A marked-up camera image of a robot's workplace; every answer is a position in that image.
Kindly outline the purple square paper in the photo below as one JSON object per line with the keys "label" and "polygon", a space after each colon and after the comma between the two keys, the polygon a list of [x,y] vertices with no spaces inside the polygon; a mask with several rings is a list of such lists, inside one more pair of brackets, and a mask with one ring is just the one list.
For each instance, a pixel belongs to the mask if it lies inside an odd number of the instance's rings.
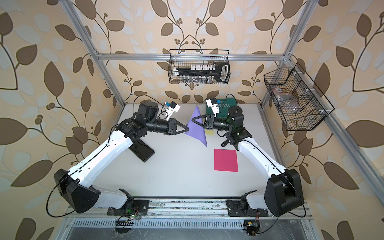
{"label": "purple square paper", "polygon": [[203,143],[203,145],[205,145],[205,147],[207,147],[208,144],[207,144],[205,129],[192,121],[192,118],[199,117],[200,115],[201,113],[200,113],[199,107],[195,106],[192,116],[187,124],[189,131],[186,132],[185,134],[196,140],[199,140],[201,143]]}

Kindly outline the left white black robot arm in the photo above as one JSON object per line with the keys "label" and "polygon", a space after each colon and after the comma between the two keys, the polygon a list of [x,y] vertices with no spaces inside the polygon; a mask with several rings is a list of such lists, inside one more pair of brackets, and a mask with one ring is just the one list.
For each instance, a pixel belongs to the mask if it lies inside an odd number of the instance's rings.
{"label": "left white black robot arm", "polygon": [[148,132],[162,133],[166,136],[178,135],[177,127],[182,133],[188,127],[181,124],[171,115],[178,112],[180,105],[175,102],[166,103],[166,119],[158,118],[157,103],[145,101],[139,105],[131,118],[123,120],[113,127],[108,139],[84,160],[71,167],[68,171],[58,170],[54,174],[60,195],[78,214],[92,208],[113,208],[126,210],[133,205],[134,198],[126,190],[102,190],[93,185],[98,175],[126,149],[131,150],[142,162],[152,157],[155,151],[144,143],[141,138]]}

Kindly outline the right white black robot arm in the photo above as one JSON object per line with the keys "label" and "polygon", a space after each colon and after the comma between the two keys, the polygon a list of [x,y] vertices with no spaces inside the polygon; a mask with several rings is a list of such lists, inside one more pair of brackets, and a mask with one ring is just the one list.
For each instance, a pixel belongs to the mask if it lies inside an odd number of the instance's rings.
{"label": "right white black robot arm", "polygon": [[191,120],[206,130],[224,131],[227,140],[223,145],[230,144],[247,157],[264,178],[266,189],[263,193],[251,191],[243,195],[245,211],[264,209],[280,217],[304,206],[299,173],[280,165],[256,143],[244,127],[243,110],[239,106],[229,107],[225,118],[201,115],[192,117]]}

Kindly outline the yellow square paper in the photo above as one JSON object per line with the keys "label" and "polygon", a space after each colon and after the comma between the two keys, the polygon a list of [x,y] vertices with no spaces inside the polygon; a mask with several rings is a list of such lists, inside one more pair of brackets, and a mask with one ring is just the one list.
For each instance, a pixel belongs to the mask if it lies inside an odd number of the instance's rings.
{"label": "yellow square paper", "polygon": [[205,134],[207,136],[213,136],[214,135],[214,131],[213,130],[205,130]]}

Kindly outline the pink square paper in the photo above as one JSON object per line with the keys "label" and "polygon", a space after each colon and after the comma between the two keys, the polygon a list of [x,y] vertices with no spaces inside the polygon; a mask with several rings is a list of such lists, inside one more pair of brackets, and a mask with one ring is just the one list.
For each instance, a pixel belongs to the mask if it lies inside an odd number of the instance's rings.
{"label": "pink square paper", "polygon": [[222,172],[238,172],[237,151],[214,149],[214,170]]}

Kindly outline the green tool case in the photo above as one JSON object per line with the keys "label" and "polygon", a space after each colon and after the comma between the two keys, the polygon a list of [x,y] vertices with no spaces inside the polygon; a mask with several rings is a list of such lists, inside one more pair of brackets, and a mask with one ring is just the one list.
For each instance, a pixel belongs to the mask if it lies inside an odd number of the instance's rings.
{"label": "green tool case", "polygon": [[[237,100],[232,97],[226,97],[224,99],[217,99],[217,100],[220,101],[219,103],[220,112],[216,116],[218,118],[226,118],[229,113],[229,108],[237,105]],[[206,104],[206,112],[208,115],[213,114],[212,110],[207,107],[207,104]]]}

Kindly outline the green black pipe wrench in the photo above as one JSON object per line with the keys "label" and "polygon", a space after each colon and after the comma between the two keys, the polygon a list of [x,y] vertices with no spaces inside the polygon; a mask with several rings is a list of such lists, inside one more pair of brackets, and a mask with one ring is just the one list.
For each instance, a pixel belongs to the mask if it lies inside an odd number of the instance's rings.
{"label": "green black pipe wrench", "polygon": [[225,141],[221,144],[221,146],[224,148],[228,143],[229,143],[229,140],[225,140]]}

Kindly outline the black flat tray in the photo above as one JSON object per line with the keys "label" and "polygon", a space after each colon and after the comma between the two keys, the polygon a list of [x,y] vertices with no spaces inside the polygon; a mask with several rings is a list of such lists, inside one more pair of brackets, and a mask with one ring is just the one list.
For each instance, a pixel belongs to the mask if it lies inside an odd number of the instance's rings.
{"label": "black flat tray", "polygon": [[142,140],[137,140],[129,147],[129,149],[143,163],[146,163],[155,154],[155,151]]}

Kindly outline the black socket holder tool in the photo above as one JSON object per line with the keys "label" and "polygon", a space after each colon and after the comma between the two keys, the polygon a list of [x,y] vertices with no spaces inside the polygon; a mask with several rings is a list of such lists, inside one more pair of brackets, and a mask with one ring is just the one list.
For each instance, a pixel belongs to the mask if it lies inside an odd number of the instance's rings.
{"label": "black socket holder tool", "polygon": [[231,69],[228,62],[212,62],[206,65],[194,64],[186,67],[171,67],[169,80],[180,80],[185,83],[227,83]]}

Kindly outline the plastic bag in basket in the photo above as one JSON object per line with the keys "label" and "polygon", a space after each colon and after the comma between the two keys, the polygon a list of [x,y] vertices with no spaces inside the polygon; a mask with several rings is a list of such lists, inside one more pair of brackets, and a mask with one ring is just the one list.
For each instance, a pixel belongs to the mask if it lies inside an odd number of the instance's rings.
{"label": "plastic bag in basket", "polygon": [[300,109],[299,98],[295,95],[283,92],[282,88],[276,87],[273,93],[283,112],[298,112]]}

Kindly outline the aluminium front rail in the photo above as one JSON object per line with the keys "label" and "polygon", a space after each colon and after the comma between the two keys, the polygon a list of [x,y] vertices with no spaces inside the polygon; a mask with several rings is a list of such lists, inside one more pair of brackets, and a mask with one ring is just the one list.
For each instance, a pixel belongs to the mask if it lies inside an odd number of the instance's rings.
{"label": "aluminium front rail", "polygon": [[252,219],[257,212],[262,219],[276,218],[269,210],[243,211],[239,199],[137,198],[133,200],[133,208],[147,218]]}

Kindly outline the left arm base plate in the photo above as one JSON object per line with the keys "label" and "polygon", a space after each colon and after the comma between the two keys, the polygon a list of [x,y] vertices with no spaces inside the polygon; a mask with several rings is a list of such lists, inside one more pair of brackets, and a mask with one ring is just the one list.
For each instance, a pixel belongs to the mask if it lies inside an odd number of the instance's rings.
{"label": "left arm base plate", "polygon": [[120,209],[109,208],[108,216],[146,215],[149,210],[149,200],[128,200]]}

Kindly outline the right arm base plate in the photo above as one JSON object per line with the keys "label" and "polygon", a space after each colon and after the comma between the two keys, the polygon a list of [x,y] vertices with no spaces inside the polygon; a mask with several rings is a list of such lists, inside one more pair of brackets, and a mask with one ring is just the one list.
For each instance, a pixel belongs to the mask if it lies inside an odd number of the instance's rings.
{"label": "right arm base plate", "polygon": [[230,217],[268,217],[265,209],[252,209],[245,200],[226,200],[228,215]]}

